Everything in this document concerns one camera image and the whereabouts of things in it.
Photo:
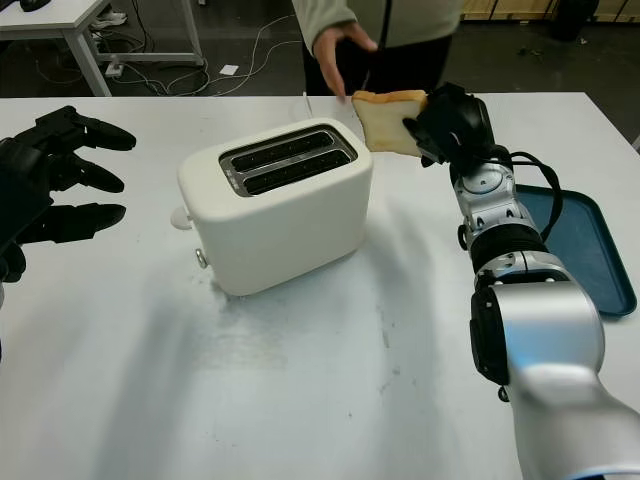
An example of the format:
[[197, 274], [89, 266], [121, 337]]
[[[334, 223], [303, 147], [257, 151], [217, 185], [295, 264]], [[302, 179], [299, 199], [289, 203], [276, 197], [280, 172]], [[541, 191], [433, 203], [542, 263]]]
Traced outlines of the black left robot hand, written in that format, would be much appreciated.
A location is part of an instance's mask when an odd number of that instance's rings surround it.
[[129, 151], [136, 138], [110, 123], [65, 106], [35, 120], [35, 126], [1, 141], [1, 246], [91, 239], [120, 222], [118, 204], [54, 204], [53, 192], [76, 185], [108, 193], [124, 182], [76, 154], [83, 147]]

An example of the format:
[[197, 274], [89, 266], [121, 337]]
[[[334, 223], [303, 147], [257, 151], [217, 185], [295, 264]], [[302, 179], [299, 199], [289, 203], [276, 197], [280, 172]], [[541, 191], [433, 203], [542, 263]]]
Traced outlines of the person's bare right hand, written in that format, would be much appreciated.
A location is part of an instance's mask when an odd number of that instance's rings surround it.
[[366, 52], [378, 50], [378, 44], [355, 21], [330, 26], [317, 36], [312, 47], [313, 55], [327, 86], [340, 100], [346, 97], [345, 83], [336, 58], [336, 47], [342, 40], [350, 40]]

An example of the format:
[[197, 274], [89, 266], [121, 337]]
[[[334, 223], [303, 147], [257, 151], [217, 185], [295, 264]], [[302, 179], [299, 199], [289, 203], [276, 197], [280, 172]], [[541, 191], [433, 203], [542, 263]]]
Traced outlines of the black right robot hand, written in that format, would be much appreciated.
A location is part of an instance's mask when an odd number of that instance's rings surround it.
[[449, 163], [457, 176], [472, 173], [495, 144], [485, 103], [452, 83], [431, 92], [426, 101], [415, 119], [403, 119], [422, 165]]

